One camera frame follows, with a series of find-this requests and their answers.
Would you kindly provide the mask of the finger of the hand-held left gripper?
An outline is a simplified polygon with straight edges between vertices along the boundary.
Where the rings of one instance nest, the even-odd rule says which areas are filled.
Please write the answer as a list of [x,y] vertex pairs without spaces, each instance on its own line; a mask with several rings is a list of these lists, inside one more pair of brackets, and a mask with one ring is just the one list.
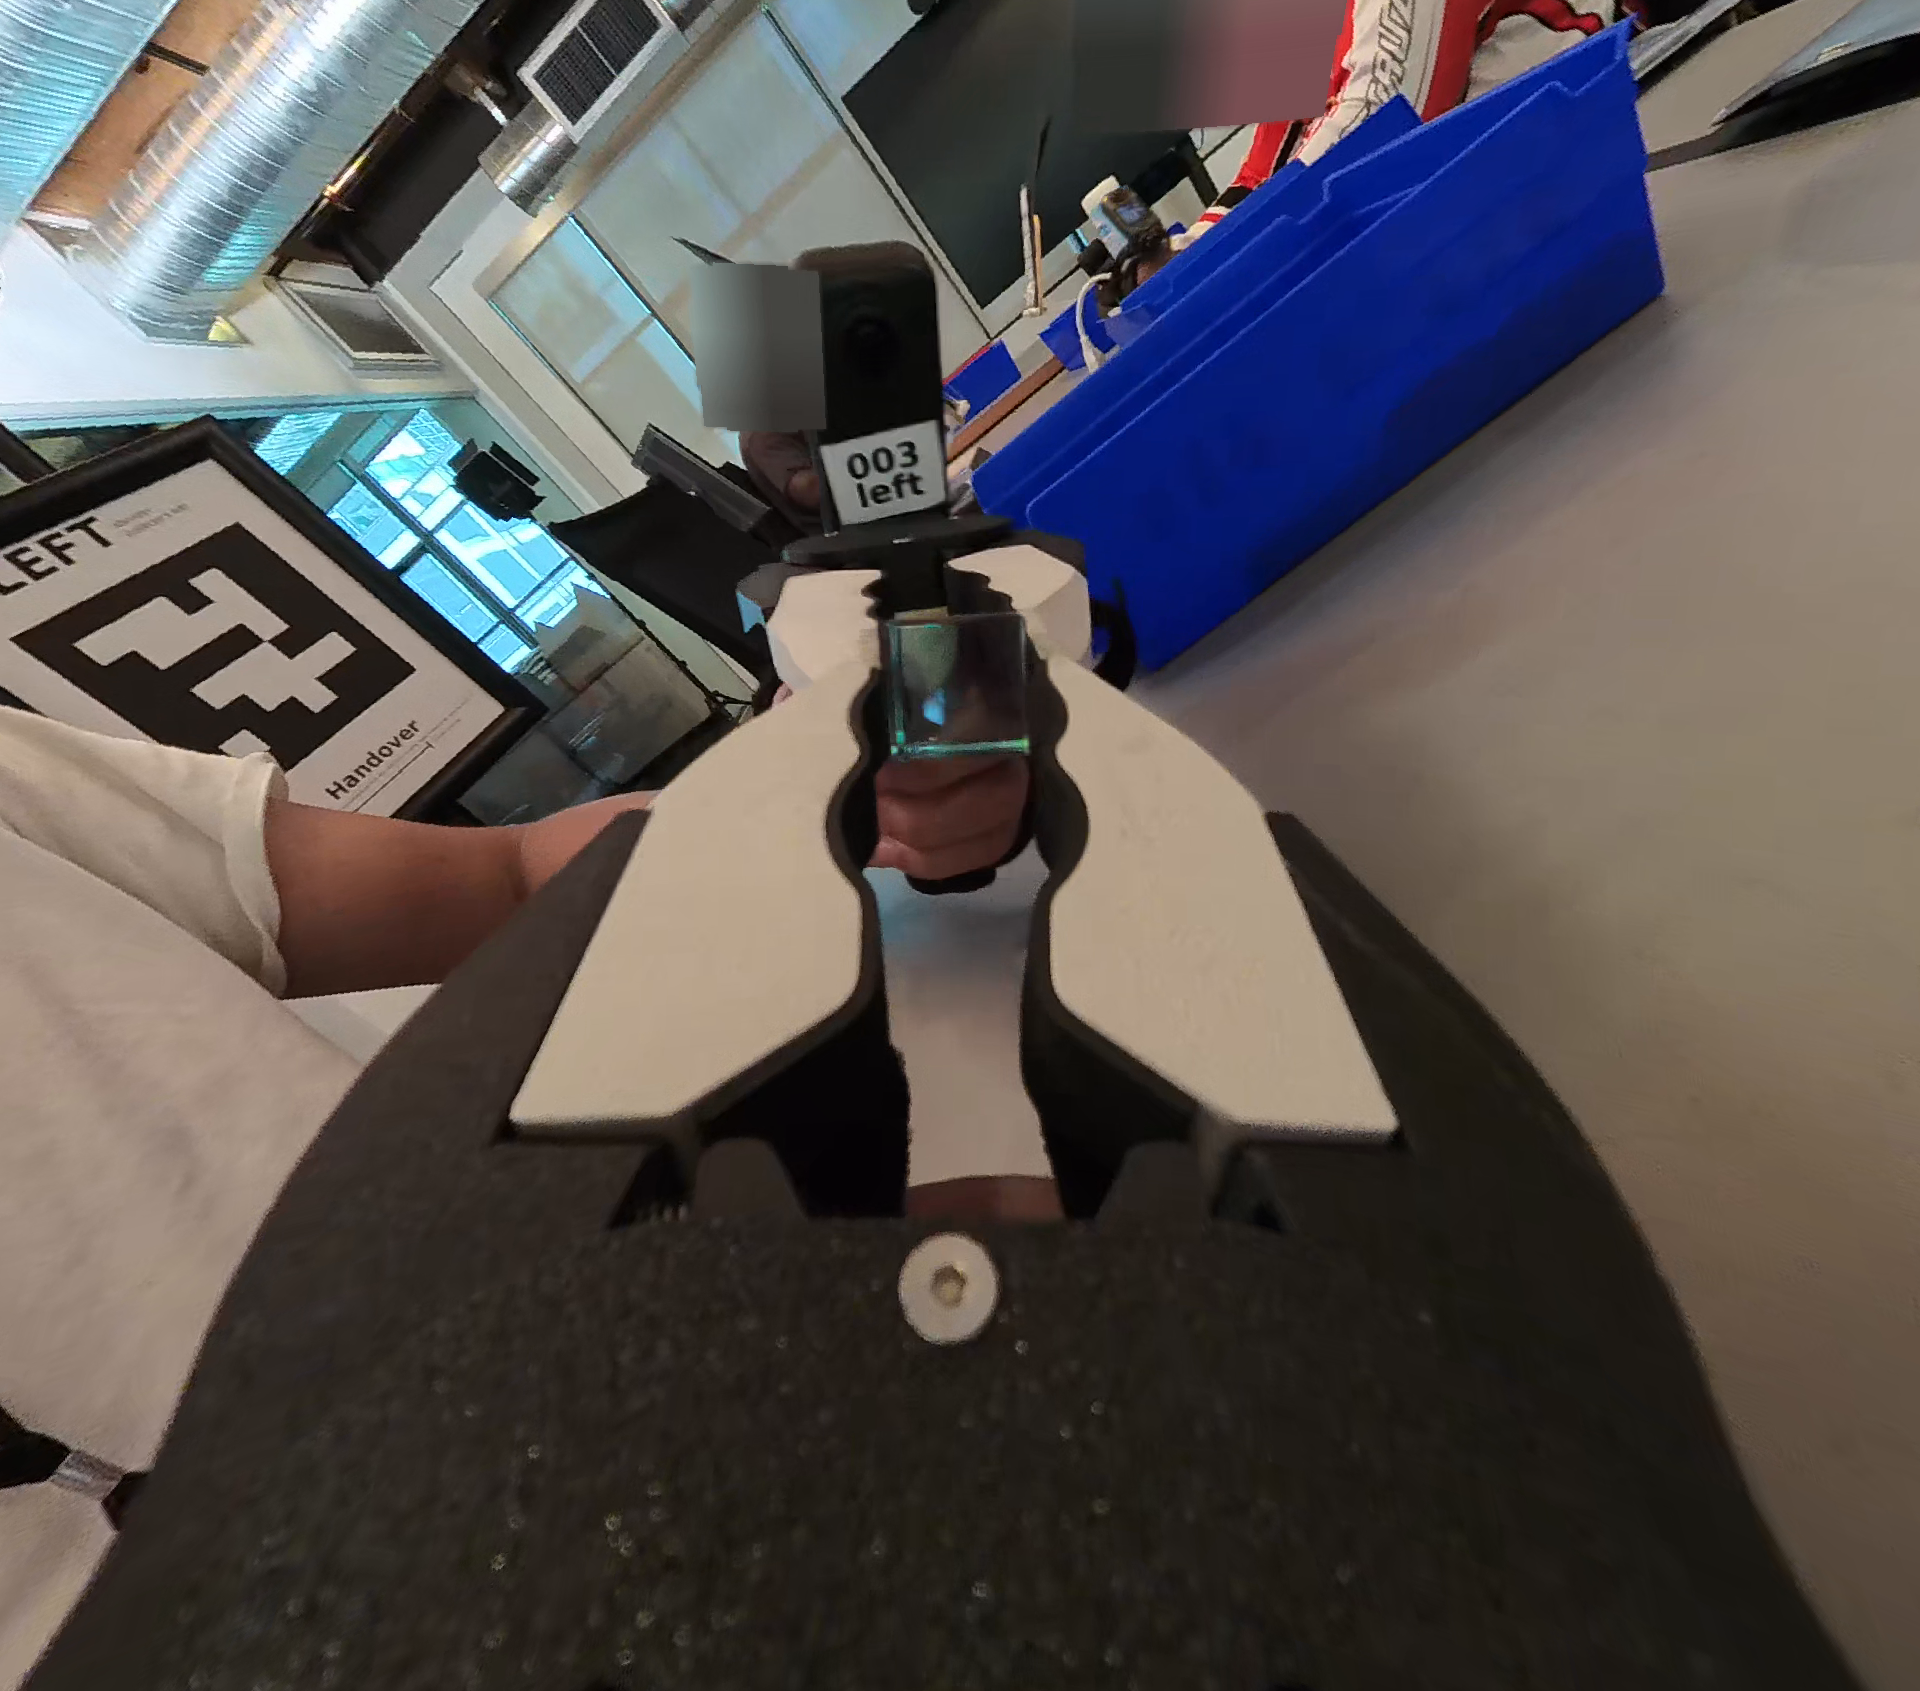
[[1040,658],[1091,662],[1091,586],[1068,558],[1035,544],[1007,544],[966,554],[964,572],[1012,604]]
[[883,666],[874,568],[794,570],[780,584],[765,632],[775,662],[773,704],[816,690],[853,672],[873,682]]

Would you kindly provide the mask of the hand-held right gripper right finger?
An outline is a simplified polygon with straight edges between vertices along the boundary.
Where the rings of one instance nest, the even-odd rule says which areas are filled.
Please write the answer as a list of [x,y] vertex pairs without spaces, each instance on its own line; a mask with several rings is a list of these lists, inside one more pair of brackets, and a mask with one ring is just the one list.
[[1193,1140],[1400,1122],[1259,800],[1066,656],[1032,702],[1045,1018]]

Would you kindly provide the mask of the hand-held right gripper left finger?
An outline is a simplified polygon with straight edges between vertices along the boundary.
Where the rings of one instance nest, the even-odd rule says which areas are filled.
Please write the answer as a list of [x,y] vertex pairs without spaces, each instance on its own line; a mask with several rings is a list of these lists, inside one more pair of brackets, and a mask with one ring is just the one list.
[[801,1060],[887,1040],[876,898],[846,814],[876,664],[843,664],[660,792],[511,1128],[689,1144]]

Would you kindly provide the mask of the clear glass cube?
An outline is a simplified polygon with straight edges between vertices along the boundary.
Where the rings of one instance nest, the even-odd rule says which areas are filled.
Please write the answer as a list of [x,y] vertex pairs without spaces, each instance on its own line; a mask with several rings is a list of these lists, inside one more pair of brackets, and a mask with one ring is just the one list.
[[878,632],[887,758],[1031,754],[1028,630],[1019,612],[924,612]]

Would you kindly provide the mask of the person's left forearm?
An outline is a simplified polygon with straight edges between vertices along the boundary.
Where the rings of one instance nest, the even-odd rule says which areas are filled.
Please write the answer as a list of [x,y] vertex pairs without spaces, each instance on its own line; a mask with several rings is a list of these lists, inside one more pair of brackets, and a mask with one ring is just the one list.
[[626,794],[511,828],[443,828],[276,800],[262,824],[293,1000],[443,984],[609,828]]

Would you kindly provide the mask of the small blue bin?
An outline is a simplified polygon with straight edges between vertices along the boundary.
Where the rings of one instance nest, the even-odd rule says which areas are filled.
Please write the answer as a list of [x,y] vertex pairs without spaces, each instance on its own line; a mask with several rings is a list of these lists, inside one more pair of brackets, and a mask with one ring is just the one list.
[[1063,363],[1042,341],[1027,345],[1011,345],[1007,339],[993,341],[951,373],[943,385],[948,437],[954,437],[1008,397],[1019,395],[1035,379],[1047,383],[1061,371]]
[[1150,279],[1135,287],[1113,313],[1105,313],[1102,333],[1109,345],[1122,351],[1163,325],[1171,313],[1188,299],[1193,283],[1198,279],[1198,273],[1188,269],[1194,263],[1196,255],[1174,251],[1167,263]]

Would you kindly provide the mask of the white air vent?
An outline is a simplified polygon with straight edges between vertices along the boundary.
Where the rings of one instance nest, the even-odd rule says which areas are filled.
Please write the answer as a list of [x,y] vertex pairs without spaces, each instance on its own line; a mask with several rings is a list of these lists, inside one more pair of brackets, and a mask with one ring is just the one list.
[[579,0],[519,69],[535,105],[582,145],[636,87],[655,85],[689,39],[660,0]]

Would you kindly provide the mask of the framed black-white marker sign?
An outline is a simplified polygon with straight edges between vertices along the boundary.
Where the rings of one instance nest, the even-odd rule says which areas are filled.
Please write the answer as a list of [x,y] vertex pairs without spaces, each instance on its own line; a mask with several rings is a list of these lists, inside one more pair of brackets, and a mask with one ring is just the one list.
[[211,419],[3,501],[5,702],[434,822],[547,708]]

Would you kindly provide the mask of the dark flat mat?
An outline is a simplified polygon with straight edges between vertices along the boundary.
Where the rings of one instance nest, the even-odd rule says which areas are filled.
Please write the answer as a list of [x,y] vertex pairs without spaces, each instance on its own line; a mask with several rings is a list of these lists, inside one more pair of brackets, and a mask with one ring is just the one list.
[[1844,73],[1917,55],[1918,0],[1844,0],[1834,25],[1788,55],[1741,99],[1716,115],[1715,125],[1745,121],[1788,99],[1839,81]]

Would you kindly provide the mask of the black wall screen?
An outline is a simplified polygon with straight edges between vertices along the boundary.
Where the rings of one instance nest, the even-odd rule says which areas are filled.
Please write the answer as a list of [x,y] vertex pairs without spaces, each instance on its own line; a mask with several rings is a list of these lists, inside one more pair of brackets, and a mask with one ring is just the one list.
[[915,21],[845,105],[982,309],[1022,285],[1019,191],[1027,183],[1047,255],[1083,229],[1085,193],[1114,175],[1147,203],[1217,185],[1181,131],[1102,135],[1074,103],[1072,0],[947,0]]

